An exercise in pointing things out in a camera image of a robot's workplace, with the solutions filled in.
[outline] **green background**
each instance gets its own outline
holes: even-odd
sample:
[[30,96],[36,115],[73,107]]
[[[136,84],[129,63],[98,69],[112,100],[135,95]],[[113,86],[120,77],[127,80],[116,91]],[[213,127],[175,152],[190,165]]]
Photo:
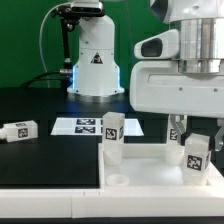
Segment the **green background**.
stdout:
[[[40,25],[52,7],[64,2],[61,0],[1,0],[0,87],[20,86],[23,82],[44,72],[39,54]],[[116,25],[115,61],[121,68],[121,85],[128,89],[131,70],[137,63],[133,55],[134,45],[167,30],[167,26],[157,21],[152,15],[148,0],[104,2],[103,4],[106,14]],[[76,63],[78,28],[69,34],[69,39],[72,61]],[[49,71],[62,68],[63,48],[59,18],[49,17],[47,20],[43,50]]]

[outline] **printed marker sheet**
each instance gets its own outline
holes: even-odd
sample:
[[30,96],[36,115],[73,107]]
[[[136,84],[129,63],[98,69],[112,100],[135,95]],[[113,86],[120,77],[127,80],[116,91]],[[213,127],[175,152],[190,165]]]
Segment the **printed marker sheet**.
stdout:
[[[57,118],[51,135],[102,135],[101,118]],[[137,119],[125,119],[125,136],[143,136]]]

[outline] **blue led light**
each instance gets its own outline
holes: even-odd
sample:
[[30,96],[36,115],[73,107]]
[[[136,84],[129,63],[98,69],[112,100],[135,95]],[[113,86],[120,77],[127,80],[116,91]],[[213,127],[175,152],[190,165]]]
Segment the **blue led light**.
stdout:
[[121,72],[120,67],[119,67],[119,66],[117,66],[117,75],[118,75],[117,80],[118,80],[118,88],[120,88],[120,87],[121,87],[121,86],[120,86],[120,72]]
[[73,66],[72,89],[75,89],[76,66]]

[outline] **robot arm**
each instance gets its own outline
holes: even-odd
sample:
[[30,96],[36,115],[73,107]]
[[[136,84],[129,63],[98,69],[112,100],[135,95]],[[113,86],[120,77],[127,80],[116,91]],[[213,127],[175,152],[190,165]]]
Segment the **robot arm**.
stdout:
[[103,4],[99,0],[73,0],[69,6],[56,10],[56,15],[64,20],[63,31],[80,27],[79,60],[73,66],[68,97],[87,102],[109,102],[122,97],[120,69],[114,61],[115,26],[105,15]]
[[[133,108],[223,120],[224,1],[151,0],[150,7],[170,30],[135,46],[137,58],[159,60],[142,61],[133,68]],[[223,145],[223,130],[222,125],[217,150]]]

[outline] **warning label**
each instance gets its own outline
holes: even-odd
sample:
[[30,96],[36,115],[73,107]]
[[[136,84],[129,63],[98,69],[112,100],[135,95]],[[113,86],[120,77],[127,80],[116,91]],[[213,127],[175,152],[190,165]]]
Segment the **warning label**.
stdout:
[[96,55],[94,56],[93,60],[91,61],[92,64],[103,64],[103,61],[97,52]]

